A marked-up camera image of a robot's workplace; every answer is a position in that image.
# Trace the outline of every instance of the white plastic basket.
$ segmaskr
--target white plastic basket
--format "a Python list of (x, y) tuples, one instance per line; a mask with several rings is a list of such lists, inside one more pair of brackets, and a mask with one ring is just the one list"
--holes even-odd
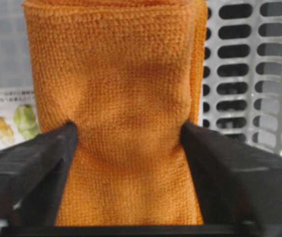
[(282, 0), (208, 0), (204, 126), (282, 155)]

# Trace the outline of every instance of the towel fold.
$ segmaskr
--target towel fold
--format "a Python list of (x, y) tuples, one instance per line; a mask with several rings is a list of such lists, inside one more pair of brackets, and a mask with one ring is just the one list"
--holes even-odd
[(42, 131), (79, 130), (59, 226), (194, 225), (204, 0), (26, 0)]

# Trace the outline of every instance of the folded towel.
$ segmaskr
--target folded towel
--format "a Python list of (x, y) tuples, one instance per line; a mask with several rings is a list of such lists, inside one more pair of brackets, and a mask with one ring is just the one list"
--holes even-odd
[(198, 119), (204, 0), (26, 0), (42, 131), (79, 130), (59, 226), (202, 223), (179, 141)]

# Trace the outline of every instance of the green fruit illustration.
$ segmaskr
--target green fruit illustration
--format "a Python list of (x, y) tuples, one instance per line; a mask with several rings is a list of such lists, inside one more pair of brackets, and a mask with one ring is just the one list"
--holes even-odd
[(21, 105), (15, 110), (14, 123), (25, 140), (33, 139), (39, 134), (39, 125), (31, 105)]

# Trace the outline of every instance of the microfiber towel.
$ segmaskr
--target microfiber towel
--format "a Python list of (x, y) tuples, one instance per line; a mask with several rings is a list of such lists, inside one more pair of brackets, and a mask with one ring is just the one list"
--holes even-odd
[(79, 144), (58, 226), (202, 223), (180, 130), (197, 122), (204, 0), (26, 0), (39, 122)]

